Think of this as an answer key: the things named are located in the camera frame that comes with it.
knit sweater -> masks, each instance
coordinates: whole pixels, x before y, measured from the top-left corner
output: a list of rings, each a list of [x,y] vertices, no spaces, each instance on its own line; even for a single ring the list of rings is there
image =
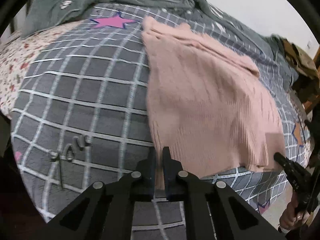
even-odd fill
[[[239,166],[280,169],[273,154],[285,156],[282,122],[254,62],[186,23],[173,28],[146,17],[143,28],[157,187],[164,146],[200,178]]]

purple star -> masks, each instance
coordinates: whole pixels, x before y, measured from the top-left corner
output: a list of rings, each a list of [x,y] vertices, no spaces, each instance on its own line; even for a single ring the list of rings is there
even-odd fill
[[[118,12],[117,15],[114,17],[96,18],[96,19],[90,19],[90,20],[97,23],[97,25],[95,25],[94,28],[109,26],[109,27],[116,27],[116,28],[125,29],[124,24],[137,22],[135,20],[129,20],[129,19],[122,18],[120,12]]]

brown cloth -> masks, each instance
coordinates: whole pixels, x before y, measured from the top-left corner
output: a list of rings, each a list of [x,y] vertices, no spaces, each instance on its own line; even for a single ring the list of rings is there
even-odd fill
[[[143,28],[156,186],[163,188],[164,146],[200,178],[239,166],[280,169],[273,154],[285,154],[282,122],[253,61],[186,23],[172,28],[146,17]]]
[[[297,92],[302,103],[307,100],[313,101],[316,95],[320,94],[319,73],[315,63],[303,49],[294,43],[284,38],[281,39],[281,42],[285,59],[300,74],[292,89]]]

orange star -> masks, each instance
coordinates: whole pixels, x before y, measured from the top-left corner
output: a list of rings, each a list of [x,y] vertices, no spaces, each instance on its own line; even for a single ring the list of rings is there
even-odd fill
[[[292,131],[292,135],[297,140],[298,145],[303,146],[303,142],[302,142],[301,135],[300,135],[300,128],[301,128],[300,124],[296,122],[295,126],[293,128],[293,131]]]

pink fabric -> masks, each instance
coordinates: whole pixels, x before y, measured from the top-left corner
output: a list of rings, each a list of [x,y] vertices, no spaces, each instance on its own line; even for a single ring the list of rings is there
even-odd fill
[[[143,27],[157,186],[163,187],[164,146],[198,177],[242,165],[250,171],[280,169],[273,154],[285,155],[282,122],[253,61],[207,34],[192,33],[185,23],[172,28],[146,17]]]

